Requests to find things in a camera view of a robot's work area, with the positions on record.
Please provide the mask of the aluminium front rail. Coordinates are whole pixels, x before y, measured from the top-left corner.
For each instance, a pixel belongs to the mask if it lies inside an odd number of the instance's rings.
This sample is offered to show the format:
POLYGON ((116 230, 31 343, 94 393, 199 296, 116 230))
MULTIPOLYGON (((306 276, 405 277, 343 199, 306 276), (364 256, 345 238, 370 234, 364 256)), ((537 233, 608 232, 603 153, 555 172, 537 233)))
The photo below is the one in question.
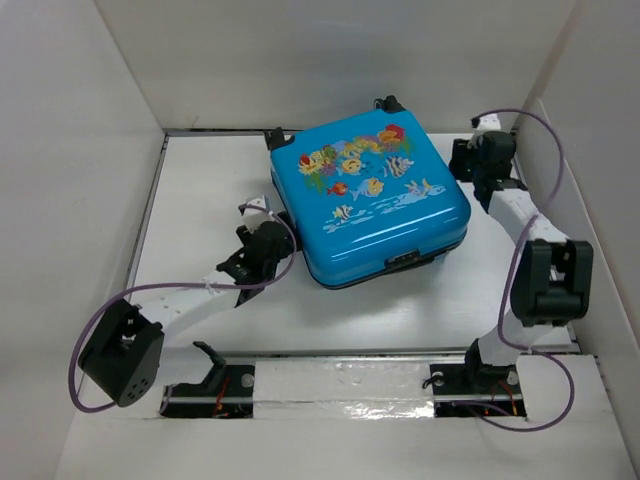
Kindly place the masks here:
MULTIPOLYGON (((227 361, 249 361, 249 360, 302 360, 302 359, 418 359, 418 358, 463 358, 464 349, 453 350, 388 350, 388 351, 275 351, 275 352, 241 352, 227 351, 220 352, 220 356, 227 361)), ((189 348, 166 348, 162 351, 161 360, 165 362, 191 361, 205 359, 206 354, 191 346, 189 348)))

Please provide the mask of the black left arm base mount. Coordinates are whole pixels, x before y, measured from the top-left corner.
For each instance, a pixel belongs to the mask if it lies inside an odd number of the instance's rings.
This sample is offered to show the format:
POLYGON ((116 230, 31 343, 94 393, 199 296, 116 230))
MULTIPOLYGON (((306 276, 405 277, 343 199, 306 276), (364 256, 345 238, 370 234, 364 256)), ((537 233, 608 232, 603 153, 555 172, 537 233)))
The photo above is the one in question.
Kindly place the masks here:
POLYGON ((255 365, 228 363, 202 341, 193 345, 207 355, 211 366, 199 382, 167 386, 159 415, 169 419, 252 418, 255 365))

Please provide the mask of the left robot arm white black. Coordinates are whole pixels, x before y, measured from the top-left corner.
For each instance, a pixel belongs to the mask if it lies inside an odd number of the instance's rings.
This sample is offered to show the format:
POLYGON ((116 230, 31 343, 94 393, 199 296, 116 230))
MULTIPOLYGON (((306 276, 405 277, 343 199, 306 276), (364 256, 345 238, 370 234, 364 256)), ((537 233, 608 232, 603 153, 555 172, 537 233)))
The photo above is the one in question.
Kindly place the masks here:
POLYGON ((242 247, 203 280, 137 285, 98 308, 68 369, 77 410, 92 414, 139 401, 155 382, 166 340, 244 305, 287 274, 278 266, 294 262, 297 242, 281 218, 239 232, 242 247))

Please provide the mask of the white front foam board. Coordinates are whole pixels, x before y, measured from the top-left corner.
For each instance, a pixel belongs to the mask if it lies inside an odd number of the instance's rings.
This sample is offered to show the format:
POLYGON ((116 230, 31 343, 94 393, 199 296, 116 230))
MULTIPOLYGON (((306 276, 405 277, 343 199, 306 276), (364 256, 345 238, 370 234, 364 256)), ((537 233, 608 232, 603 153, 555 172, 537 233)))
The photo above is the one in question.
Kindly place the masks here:
POLYGON ((60 479, 631 479, 599 372, 567 360, 580 398, 538 433, 472 418, 166 420, 77 415, 60 479))

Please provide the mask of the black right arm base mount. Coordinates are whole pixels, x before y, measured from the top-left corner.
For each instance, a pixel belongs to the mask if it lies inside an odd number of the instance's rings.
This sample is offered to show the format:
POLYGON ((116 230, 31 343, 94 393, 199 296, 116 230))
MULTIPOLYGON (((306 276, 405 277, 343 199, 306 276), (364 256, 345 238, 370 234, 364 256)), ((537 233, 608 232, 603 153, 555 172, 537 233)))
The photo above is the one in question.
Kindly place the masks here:
POLYGON ((489 383, 474 384, 465 377, 461 363, 439 363, 429 366, 422 381, 422 389, 433 395, 437 418, 526 416, 524 398, 514 370, 507 377, 490 379, 489 383))

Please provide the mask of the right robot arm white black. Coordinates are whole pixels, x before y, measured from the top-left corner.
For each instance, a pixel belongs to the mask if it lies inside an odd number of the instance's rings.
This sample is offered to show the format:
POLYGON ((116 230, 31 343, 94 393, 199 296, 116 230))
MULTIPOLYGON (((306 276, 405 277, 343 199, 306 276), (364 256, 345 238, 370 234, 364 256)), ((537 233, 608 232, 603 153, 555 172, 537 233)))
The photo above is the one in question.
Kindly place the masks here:
POLYGON ((483 210, 514 242, 498 324, 465 354, 462 381, 474 393, 505 379, 522 353, 583 318, 589 307, 593 248, 540 213, 526 185, 511 174, 515 153, 512 135, 485 131, 454 140, 449 162, 454 178, 472 184, 483 210))

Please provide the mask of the blue kids suitcase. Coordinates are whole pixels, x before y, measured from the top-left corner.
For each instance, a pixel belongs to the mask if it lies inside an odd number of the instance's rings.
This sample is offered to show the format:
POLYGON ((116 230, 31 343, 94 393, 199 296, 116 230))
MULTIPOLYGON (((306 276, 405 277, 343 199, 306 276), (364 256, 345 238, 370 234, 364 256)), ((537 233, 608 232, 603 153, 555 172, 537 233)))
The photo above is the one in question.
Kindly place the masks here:
POLYGON ((466 236, 469 201, 393 95, 292 135, 268 130, 265 143, 309 273, 325 288, 428 264, 466 236))

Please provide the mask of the white right side panel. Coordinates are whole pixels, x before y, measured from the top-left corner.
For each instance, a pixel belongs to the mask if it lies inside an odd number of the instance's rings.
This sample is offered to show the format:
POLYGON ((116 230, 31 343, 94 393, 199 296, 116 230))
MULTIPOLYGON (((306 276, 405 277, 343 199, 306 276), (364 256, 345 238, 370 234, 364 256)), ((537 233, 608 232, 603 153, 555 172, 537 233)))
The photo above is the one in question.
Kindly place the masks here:
MULTIPOLYGON (((518 164, 538 205, 552 191, 558 172, 558 150, 551 133, 534 118, 520 115, 518 164)), ((583 352, 597 358, 606 392, 629 456, 639 462, 639 346, 585 204, 586 191, 567 166, 557 195, 544 214, 573 238, 594 247, 590 306, 574 323, 583 352)))

